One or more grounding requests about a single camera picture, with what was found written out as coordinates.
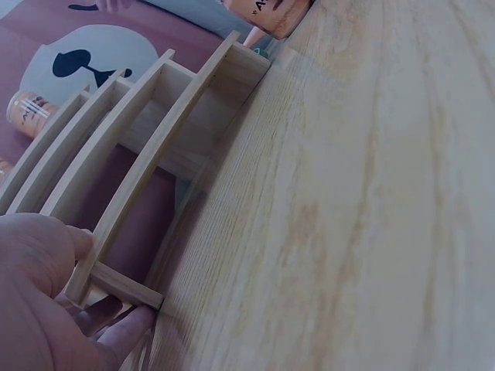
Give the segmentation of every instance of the curved wooden slat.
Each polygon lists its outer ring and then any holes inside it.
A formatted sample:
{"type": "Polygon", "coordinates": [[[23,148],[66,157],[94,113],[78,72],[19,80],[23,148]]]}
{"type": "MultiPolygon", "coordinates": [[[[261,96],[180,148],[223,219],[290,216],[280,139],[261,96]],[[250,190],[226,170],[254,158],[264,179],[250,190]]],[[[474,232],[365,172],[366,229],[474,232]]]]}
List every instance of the curved wooden slat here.
{"type": "Polygon", "coordinates": [[[67,126],[70,119],[81,109],[85,102],[82,92],[74,94],[60,109],[50,118],[47,125],[32,141],[22,157],[15,164],[0,187],[0,215],[7,213],[12,201],[27,180],[38,161],[46,152],[55,138],[67,126]]]}
{"type": "Polygon", "coordinates": [[[94,181],[122,132],[151,99],[163,64],[174,53],[168,50],[115,105],[67,168],[40,213],[64,220],[73,212],[74,202],[94,181]]]}
{"type": "Polygon", "coordinates": [[[94,264],[97,260],[104,258],[119,227],[127,216],[128,210],[155,170],[170,138],[184,122],[205,89],[208,88],[209,82],[238,36],[237,32],[233,32],[219,46],[172,106],[135,160],[94,231],[93,254],[78,263],[66,287],[66,296],[75,304],[83,304],[82,301],[89,288],[90,273],[94,264]]]}
{"type": "Polygon", "coordinates": [[[36,213],[60,179],[87,137],[108,112],[115,81],[123,71],[112,75],[69,121],[39,160],[7,213],[36,213]]]}

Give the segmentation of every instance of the wooden organizer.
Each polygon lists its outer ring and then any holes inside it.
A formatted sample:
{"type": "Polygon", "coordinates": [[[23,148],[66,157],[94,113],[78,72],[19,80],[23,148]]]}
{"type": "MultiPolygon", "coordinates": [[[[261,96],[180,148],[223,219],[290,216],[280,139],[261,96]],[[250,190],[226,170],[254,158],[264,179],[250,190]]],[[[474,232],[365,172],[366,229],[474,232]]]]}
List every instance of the wooden organizer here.
{"type": "Polygon", "coordinates": [[[95,94],[74,95],[6,179],[0,215],[41,213],[69,223],[114,147],[120,143],[138,153],[94,230],[91,255],[79,261],[66,286],[74,304],[83,307],[95,284],[132,305],[162,305],[160,293],[103,261],[156,166],[193,179],[265,75],[270,63],[238,43],[238,36],[230,34],[198,74],[173,62],[169,50],[135,84],[117,72],[95,94]]]}

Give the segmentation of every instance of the beverage can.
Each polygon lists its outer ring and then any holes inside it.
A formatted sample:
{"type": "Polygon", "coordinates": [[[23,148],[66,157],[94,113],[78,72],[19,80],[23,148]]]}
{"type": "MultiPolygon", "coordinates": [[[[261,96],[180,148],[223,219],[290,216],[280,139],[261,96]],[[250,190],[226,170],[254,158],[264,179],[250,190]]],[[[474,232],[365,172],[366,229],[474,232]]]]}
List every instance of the beverage can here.
{"type": "Polygon", "coordinates": [[[288,37],[312,0],[220,0],[231,12],[276,39],[288,37]]]}
{"type": "Polygon", "coordinates": [[[19,91],[7,106],[7,120],[18,131],[35,138],[58,109],[33,91],[19,91]]]}

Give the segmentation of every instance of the pink mat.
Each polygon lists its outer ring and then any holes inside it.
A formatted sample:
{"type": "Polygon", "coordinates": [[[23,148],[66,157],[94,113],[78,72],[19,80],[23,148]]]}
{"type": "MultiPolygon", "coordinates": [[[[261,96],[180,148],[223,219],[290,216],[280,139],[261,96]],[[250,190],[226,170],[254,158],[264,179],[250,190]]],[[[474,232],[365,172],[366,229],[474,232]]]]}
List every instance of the pink mat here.
{"type": "MultiPolygon", "coordinates": [[[[30,143],[4,119],[16,91],[33,90],[61,105],[87,84],[95,91],[112,70],[127,69],[128,79],[136,81],[167,49],[176,51],[176,62],[196,72],[220,42],[205,30],[141,3],[110,15],[75,1],[19,1],[0,19],[0,157],[15,164],[30,143]],[[83,52],[70,53],[75,50],[83,52]],[[81,55],[90,57],[88,66],[70,57],[81,55]]],[[[74,224],[95,227],[134,159],[127,150],[115,149],[74,224]]],[[[175,184],[170,174],[155,172],[108,257],[110,266],[144,279],[173,218],[175,184]]]]}

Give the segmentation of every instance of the black mustache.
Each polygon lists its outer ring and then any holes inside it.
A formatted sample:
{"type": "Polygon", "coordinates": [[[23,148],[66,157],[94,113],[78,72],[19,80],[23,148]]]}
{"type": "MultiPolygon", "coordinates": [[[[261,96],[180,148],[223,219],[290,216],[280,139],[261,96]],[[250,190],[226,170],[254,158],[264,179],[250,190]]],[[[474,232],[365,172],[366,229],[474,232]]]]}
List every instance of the black mustache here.
{"type": "Polygon", "coordinates": [[[79,4],[72,4],[72,5],[69,5],[69,9],[72,9],[72,10],[82,10],[82,11],[85,11],[85,12],[97,12],[98,10],[100,10],[97,5],[79,5],[79,4]]]}

